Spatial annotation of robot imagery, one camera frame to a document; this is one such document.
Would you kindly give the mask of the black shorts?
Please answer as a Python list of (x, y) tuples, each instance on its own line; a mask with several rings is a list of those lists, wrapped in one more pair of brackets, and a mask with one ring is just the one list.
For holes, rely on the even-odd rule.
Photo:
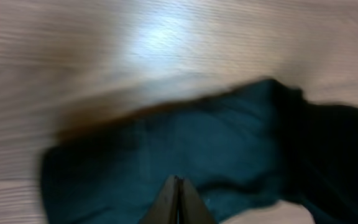
[(316, 223), (358, 223), (358, 108), (266, 79), (118, 121), (44, 155), (47, 219), (137, 223), (170, 175), (219, 221), (287, 200)]

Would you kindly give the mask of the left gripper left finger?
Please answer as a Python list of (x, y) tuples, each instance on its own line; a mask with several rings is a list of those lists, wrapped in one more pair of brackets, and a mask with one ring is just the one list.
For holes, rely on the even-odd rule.
[(139, 224), (177, 224), (178, 177), (171, 175)]

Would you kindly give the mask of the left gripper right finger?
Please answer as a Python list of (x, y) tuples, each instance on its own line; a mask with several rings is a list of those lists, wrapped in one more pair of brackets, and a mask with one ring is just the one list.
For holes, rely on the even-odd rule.
[(217, 224), (206, 204), (188, 179), (179, 179), (178, 223)]

